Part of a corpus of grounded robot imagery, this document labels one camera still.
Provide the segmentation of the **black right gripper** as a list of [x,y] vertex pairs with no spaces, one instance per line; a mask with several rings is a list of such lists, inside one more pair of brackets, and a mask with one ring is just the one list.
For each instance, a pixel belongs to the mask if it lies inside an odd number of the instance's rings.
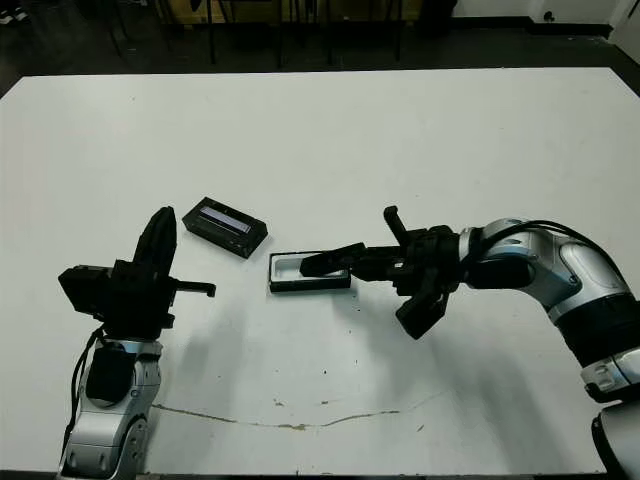
[[446,225],[407,230],[396,206],[386,207],[383,217],[399,246],[367,247],[363,242],[331,251],[339,261],[385,260],[399,258],[402,262],[357,262],[351,274],[365,282],[392,281],[399,296],[418,293],[426,273],[434,275],[436,295],[455,292],[459,280],[460,235]]

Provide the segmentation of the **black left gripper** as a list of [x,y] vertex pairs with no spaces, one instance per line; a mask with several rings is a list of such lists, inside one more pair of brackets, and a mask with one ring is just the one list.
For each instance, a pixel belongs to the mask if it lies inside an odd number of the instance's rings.
[[213,298],[216,285],[171,277],[177,246],[176,217],[171,206],[152,215],[139,237],[132,262],[117,260],[104,296],[103,324],[118,339],[158,339],[173,327],[169,312],[177,292]]

